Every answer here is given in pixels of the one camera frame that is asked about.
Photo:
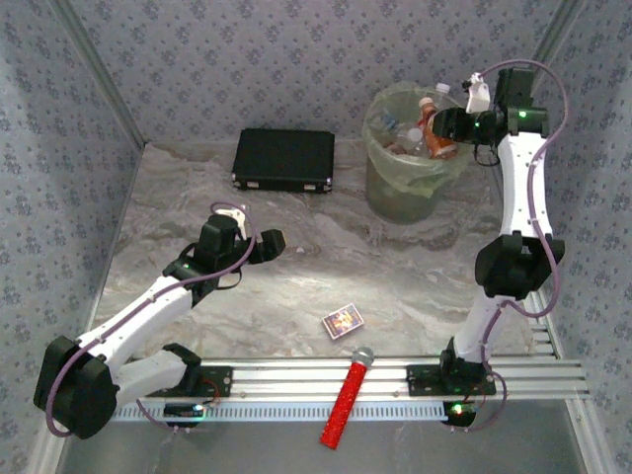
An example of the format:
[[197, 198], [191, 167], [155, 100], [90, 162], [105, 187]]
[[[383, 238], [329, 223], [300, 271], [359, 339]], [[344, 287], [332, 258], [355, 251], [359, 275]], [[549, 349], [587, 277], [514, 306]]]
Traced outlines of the orange brown label bottle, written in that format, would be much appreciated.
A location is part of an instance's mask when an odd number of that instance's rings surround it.
[[449, 138], [443, 138], [433, 132], [434, 118], [438, 112], [435, 102], [430, 97], [423, 97], [419, 101], [419, 127], [423, 133], [425, 144], [432, 159], [448, 160], [457, 153], [456, 144]]

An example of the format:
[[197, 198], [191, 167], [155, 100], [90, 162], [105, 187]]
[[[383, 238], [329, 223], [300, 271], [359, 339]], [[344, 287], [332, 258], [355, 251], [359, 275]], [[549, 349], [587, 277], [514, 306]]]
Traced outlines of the clear bottle white cap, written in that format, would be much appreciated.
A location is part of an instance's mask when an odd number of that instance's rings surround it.
[[429, 155], [424, 133], [417, 126], [402, 129], [398, 137], [407, 154], [418, 157]]

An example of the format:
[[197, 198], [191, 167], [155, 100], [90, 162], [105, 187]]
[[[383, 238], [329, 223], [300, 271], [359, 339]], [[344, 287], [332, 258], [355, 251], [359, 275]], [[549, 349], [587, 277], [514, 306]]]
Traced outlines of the green translucent waste bin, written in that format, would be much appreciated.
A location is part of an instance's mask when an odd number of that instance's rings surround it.
[[[369, 206], [383, 218], [411, 224], [429, 217], [444, 189], [464, 172], [472, 147], [456, 144], [457, 153], [448, 160], [418, 157], [406, 153], [398, 137], [402, 129], [417, 126], [419, 101], [435, 98], [435, 85], [422, 87], [413, 82], [395, 83], [379, 92], [365, 114], [362, 140], [366, 148], [365, 192]], [[387, 132], [380, 117], [389, 112], [400, 126]]]

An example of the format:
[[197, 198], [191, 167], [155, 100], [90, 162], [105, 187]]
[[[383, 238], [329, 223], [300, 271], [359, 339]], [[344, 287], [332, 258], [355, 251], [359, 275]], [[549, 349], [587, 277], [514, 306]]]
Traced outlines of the black hard case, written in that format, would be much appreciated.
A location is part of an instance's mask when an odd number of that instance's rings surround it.
[[241, 131], [232, 185], [242, 191], [325, 194], [332, 190], [335, 134], [246, 128]]

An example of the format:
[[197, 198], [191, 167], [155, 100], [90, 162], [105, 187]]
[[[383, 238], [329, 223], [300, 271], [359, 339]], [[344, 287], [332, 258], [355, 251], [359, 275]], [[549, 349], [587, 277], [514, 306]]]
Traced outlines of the playing card box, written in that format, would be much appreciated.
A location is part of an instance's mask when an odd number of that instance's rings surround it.
[[353, 303], [347, 304], [322, 319], [332, 340], [337, 340], [364, 325], [364, 320]]

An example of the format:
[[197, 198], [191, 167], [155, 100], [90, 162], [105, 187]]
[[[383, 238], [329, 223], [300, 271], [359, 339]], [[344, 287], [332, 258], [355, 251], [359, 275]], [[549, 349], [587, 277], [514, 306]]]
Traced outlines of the red glitter microphone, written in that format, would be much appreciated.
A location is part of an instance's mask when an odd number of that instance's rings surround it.
[[335, 450], [354, 407], [356, 397], [368, 369], [374, 362], [374, 353], [368, 347], [353, 352], [352, 363], [332, 408], [328, 421], [320, 436], [320, 443]]

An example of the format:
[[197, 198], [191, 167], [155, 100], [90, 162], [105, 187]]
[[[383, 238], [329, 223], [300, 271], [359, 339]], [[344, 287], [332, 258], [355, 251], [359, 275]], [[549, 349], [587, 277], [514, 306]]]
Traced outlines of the small black controller board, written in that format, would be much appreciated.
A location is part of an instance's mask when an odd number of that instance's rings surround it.
[[478, 412], [478, 407], [473, 402], [444, 402], [443, 409], [446, 416], [443, 423], [457, 428], [469, 428]]
[[167, 403], [163, 418], [171, 428], [194, 428], [204, 416], [204, 406], [197, 403]]

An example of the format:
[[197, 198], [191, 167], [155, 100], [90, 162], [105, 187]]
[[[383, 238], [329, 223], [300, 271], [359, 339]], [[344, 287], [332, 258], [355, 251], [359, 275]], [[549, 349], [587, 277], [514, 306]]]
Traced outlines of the aluminium corner post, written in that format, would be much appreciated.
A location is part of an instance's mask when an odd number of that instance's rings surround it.
[[551, 65], [568, 38], [588, 0], [556, 0], [553, 16], [544, 28], [531, 59]]
[[113, 112], [123, 133], [138, 150], [142, 150], [145, 140], [120, 94], [114, 78], [98, 53], [95, 44], [75, 12], [70, 0], [46, 0], [46, 2], [87, 67], [90, 77]]

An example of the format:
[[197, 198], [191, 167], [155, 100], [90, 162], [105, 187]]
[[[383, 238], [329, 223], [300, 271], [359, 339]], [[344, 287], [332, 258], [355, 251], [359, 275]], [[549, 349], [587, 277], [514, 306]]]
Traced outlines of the aluminium mounting rail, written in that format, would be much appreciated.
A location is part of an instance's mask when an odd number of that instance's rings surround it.
[[[230, 398], [239, 401], [332, 401], [347, 376], [349, 357], [207, 359], [229, 365]], [[407, 399], [410, 365], [436, 365], [436, 357], [377, 358], [368, 370], [361, 401]], [[587, 399], [591, 392], [582, 365], [553, 356], [499, 356], [491, 367], [505, 380], [513, 400]]]

